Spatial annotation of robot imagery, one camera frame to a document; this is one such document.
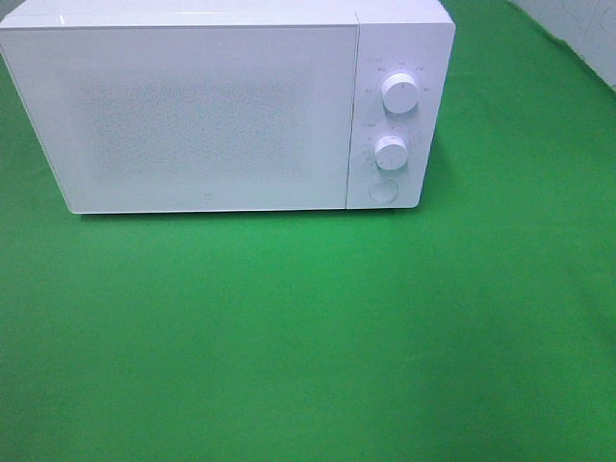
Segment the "white microwave knob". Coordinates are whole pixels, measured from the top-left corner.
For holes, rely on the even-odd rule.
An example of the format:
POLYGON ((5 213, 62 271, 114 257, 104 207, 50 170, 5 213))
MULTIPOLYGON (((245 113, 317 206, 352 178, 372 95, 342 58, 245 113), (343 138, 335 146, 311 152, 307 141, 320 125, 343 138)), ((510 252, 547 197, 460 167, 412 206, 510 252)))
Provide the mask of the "white microwave knob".
POLYGON ((409 148, 405 138, 399 135, 385 136, 374 145, 374 159, 381 170, 394 171, 405 167, 409 148))
POLYGON ((396 70, 388 74, 381 82, 379 90, 384 108, 394 115, 409 113, 419 103, 419 82, 406 70, 396 70))

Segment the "white microwave door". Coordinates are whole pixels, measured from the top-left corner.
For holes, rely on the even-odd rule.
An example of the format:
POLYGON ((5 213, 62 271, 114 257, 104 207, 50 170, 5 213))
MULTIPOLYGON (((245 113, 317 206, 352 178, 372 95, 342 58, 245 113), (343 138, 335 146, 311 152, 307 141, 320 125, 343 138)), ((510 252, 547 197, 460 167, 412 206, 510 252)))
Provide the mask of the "white microwave door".
POLYGON ((77 214, 346 204, 353 26, 5 30, 77 214))

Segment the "round white door button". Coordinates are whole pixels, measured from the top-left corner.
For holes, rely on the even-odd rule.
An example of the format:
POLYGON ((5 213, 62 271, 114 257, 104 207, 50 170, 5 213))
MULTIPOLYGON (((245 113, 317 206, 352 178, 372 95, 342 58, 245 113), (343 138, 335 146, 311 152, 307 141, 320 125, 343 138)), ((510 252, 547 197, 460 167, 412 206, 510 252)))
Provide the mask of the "round white door button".
POLYGON ((378 203, 392 203, 398 197, 398 184, 393 180, 383 180, 370 187, 371 199, 378 203))

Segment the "green table cloth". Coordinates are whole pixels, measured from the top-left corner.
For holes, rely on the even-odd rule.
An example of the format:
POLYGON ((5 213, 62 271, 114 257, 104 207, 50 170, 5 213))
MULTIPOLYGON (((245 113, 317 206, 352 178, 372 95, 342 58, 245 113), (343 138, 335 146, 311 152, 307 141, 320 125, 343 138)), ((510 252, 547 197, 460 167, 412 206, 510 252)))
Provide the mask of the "green table cloth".
POLYGON ((611 461, 615 94, 456 25, 411 210, 76 216, 1 77, 5 461, 611 461))

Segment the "white microwave oven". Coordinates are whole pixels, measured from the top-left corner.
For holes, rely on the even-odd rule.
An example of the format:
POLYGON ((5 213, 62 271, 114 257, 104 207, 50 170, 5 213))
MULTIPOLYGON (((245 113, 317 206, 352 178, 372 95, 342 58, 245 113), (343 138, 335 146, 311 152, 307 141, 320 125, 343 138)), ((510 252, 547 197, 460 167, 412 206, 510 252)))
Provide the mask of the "white microwave oven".
POLYGON ((346 204, 337 209, 412 208, 425 170, 454 41, 455 25, 437 1, 25 1, 1 21, 5 30, 75 28, 215 28, 353 26, 357 30, 346 204), (396 70, 419 82, 419 103, 403 115, 383 106, 379 86, 396 70), (376 166, 374 145, 405 138, 405 167, 376 166), (398 184, 392 203, 378 203, 370 187, 398 184))

